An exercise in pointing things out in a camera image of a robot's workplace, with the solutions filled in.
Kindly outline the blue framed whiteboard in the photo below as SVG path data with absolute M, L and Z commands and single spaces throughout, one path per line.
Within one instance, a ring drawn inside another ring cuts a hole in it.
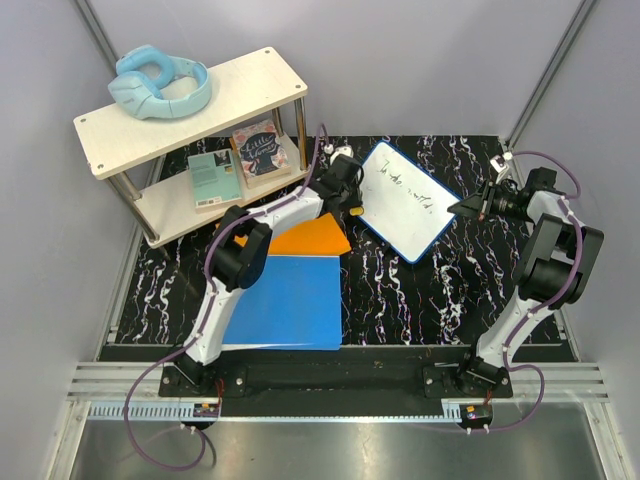
M 378 142 L 363 162 L 362 221 L 406 262 L 418 262 L 451 225 L 459 198 L 405 154 Z

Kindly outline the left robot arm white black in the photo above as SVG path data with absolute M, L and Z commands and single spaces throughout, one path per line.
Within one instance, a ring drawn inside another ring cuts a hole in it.
M 323 214 L 339 216 L 363 207 L 364 168 L 346 154 L 331 161 L 328 170 L 283 198 L 260 208 L 232 206 L 223 215 L 204 264 L 206 288 L 193 329 L 184 346 L 171 355 L 181 384 L 196 396 L 215 386 L 212 367 L 243 293 L 263 273 L 271 241 Z

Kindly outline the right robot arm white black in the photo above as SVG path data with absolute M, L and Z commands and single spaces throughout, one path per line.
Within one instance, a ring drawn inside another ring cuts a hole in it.
M 478 220 L 494 215 L 534 225 L 516 265 L 511 299 L 452 375 L 463 395 L 507 385 L 510 362 L 531 332 L 563 305 L 577 302 L 586 288 L 604 233 L 576 218 L 568 197 L 555 189 L 556 176 L 552 169 L 533 169 L 521 189 L 507 179 L 486 181 L 448 207 L 450 213 Z

